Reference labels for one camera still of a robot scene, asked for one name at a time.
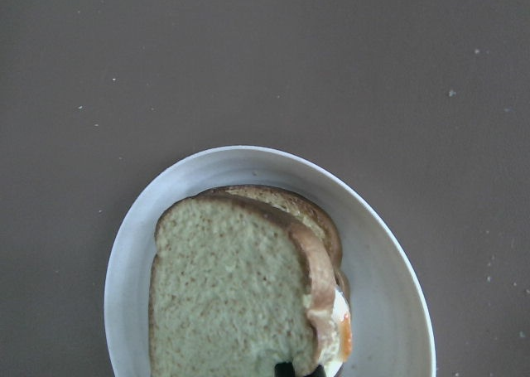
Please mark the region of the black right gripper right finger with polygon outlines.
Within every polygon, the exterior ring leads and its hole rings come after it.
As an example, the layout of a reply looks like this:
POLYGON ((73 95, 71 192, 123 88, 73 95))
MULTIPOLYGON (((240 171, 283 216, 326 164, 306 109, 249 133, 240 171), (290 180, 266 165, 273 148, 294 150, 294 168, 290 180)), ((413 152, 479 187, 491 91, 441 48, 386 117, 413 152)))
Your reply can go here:
POLYGON ((326 377, 325 369, 323 365, 318 365, 309 375, 306 377, 326 377))

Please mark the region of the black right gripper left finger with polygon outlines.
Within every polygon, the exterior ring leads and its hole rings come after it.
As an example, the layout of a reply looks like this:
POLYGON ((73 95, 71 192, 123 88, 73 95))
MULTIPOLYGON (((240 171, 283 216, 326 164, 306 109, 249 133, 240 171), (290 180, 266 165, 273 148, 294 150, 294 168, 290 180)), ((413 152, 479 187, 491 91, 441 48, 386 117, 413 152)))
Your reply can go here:
POLYGON ((277 363, 274 368, 275 377, 295 377, 295 370, 292 362, 277 363))

